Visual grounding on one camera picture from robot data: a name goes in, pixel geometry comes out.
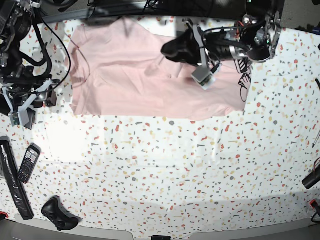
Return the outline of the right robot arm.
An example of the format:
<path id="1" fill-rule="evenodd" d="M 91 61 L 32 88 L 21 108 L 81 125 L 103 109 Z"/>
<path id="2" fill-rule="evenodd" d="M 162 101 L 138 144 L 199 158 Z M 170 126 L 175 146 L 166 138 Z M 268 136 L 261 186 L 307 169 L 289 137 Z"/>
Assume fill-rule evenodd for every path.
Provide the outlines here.
<path id="1" fill-rule="evenodd" d="M 45 102 L 59 84 L 52 78 L 52 60 L 37 25 L 40 0 L 2 0 L 0 2 L 0 83 L 10 111 L 20 121 L 35 101 Z M 34 60 L 21 51 L 21 41 L 34 29 L 42 59 Z"/>

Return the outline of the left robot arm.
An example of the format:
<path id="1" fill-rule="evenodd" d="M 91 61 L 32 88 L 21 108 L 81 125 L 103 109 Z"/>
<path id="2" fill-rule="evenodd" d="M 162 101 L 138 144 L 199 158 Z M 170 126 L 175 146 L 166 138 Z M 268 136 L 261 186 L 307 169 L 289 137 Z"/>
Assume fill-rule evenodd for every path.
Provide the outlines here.
<path id="1" fill-rule="evenodd" d="M 264 63 L 276 54 L 283 1 L 247 0 L 242 20 L 230 27 L 202 30 L 190 19 L 187 30 L 163 45 L 170 61 L 208 69 L 215 73 L 223 61 Z"/>

